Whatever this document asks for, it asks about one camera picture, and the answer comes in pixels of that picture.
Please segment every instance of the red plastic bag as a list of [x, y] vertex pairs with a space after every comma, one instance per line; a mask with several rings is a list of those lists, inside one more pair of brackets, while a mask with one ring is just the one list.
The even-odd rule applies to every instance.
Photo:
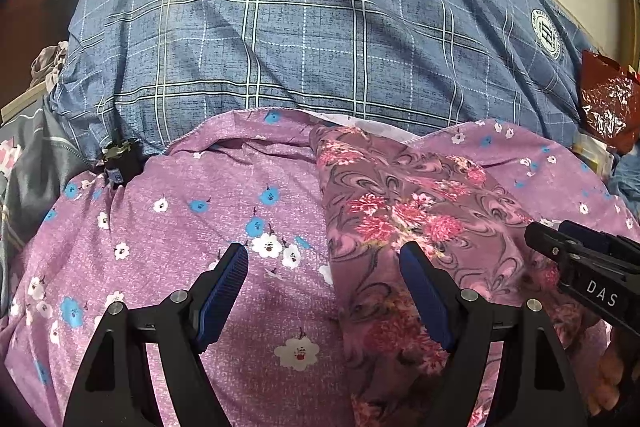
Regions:
[[583, 51], [580, 104], [585, 129], [619, 153], [628, 153], [638, 141], [640, 82], [632, 68]]

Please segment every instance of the plaid pattern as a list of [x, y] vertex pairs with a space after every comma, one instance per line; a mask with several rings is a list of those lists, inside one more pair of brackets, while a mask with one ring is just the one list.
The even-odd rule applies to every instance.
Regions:
[[87, 158], [115, 129], [161, 153], [210, 116], [273, 106], [420, 135], [493, 117], [567, 145], [590, 48], [551, 0], [80, 0], [70, 33], [50, 105]]

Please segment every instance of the blue flower print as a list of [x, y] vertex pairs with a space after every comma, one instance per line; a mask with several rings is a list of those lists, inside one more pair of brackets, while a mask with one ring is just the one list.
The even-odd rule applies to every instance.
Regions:
[[193, 200], [191, 201], [191, 203], [189, 203], [189, 208], [196, 214], [202, 214], [203, 212], [207, 212], [207, 210], [209, 210], [209, 203], [202, 200]]
[[280, 192], [277, 187], [267, 187], [267, 190], [260, 194], [259, 199], [262, 204], [271, 206], [272, 204], [278, 203], [278, 200], [280, 199]]
[[38, 380], [42, 385], [49, 385], [51, 383], [51, 377], [49, 371], [38, 360], [33, 360], [33, 365], [36, 366], [36, 372], [38, 374]]
[[260, 237], [264, 232], [264, 219], [261, 217], [252, 217], [251, 220], [244, 227], [246, 235], [249, 237]]
[[78, 186], [73, 182], [68, 182], [65, 187], [65, 196], [69, 199], [75, 198], [78, 195]]
[[269, 111], [264, 117], [266, 123], [278, 123], [280, 121], [280, 113], [278, 111]]
[[298, 245], [301, 248], [306, 248], [307, 250], [311, 250], [311, 245], [309, 244], [309, 242], [304, 237], [300, 237], [299, 235], [297, 235], [293, 239], [294, 239], [294, 241], [296, 243], [298, 243]]
[[82, 306], [78, 304], [75, 299], [71, 297], [65, 297], [60, 304], [60, 311], [62, 311], [62, 320], [64, 320], [72, 328], [79, 328], [82, 326]]

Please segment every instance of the crumpled fabric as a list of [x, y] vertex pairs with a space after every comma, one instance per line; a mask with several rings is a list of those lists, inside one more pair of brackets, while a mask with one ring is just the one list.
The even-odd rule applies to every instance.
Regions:
[[640, 219], [640, 157], [638, 145], [620, 156], [609, 180], [609, 192], [622, 198], [636, 219]]
[[[358, 427], [420, 425], [447, 361], [447, 353], [421, 325], [399, 272], [398, 253], [409, 241], [417, 242], [459, 287], [472, 288], [488, 301], [519, 307], [538, 299], [562, 344], [591, 349], [597, 360], [606, 345], [604, 329], [591, 335], [587, 346], [578, 346], [594, 317], [558, 292], [555, 263], [527, 247], [524, 230], [534, 219], [552, 225], [542, 216], [587, 221], [621, 233], [624, 227], [630, 237], [638, 237], [638, 230], [566, 149], [492, 120], [408, 144], [357, 128], [319, 128], [311, 133], [311, 146]], [[508, 170], [501, 176], [504, 184], [492, 176], [494, 168], [498, 174], [499, 168]], [[523, 207], [514, 195], [526, 197], [535, 190], [526, 181], [534, 180], [548, 189]], [[600, 191], [585, 194], [594, 182]], [[542, 199], [549, 190], [553, 200]], [[590, 212], [597, 224], [581, 219]], [[492, 344], [472, 427], [488, 414], [500, 354], [501, 345]], [[590, 372], [578, 374], [585, 389]]]
[[[0, 356], [47, 426], [62, 425], [108, 304], [155, 304], [189, 287], [230, 241], [247, 245], [250, 273], [202, 360], [236, 425], [419, 425], [446, 356], [399, 279], [402, 241], [489, 300], [538, 296], [577, 352], [578, 382], [589, 380], [604, 329], [558, 295], [553, 265], [522, 235], [531, 219], [571, 219], [640, 239], [593, 172], [494, 120], [406, 143], [329, 125], [295, 110], [230, 112], [150, 158], [127, 187], [88, 172], [66, 186], [15, 257], [0, 323]], [[492, 396], [493, 349], [472, 425]], [[153, 351], [150, 366], [174, 425]]]
[[44, 82], [47, 92], [51, 92], [58, 83], [58, 75], [66, 63], [68, 41], [60, 41], [57, 46], [47, 46], [31, 63], [31, 84], [36, 86]]
[[2, 317], [10, 302], [8, 266], [36, 234], [66, 183], [90, 165], [66, 139], [43, 100], [32, 103], [5, 123], [0, 128], [0, 140]]
[[572, 142], [590, 44], [553, 0], [364, 0], [355, 26], [352, 0], [243, 6], [80, 0], [51, 107], [82, 153], [99, 158], [118, 134], [162, 153], [210, 116], [273, 105], [420, 135], [491, 115]]

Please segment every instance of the human hand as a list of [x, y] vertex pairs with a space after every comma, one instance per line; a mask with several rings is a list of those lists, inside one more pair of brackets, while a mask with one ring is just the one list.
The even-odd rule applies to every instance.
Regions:
[[630, 333], [614, 328], [611, 331], [611, 343], [598, 361], [598, 374], [587, 405], [591, 415], [596, 416], [602, 410], [613, 409], [620, 399], [620, 382], [625, 372], [625, 364], [636, 363], [631, 379], [640, 377], [638, 347], [640, 343]]

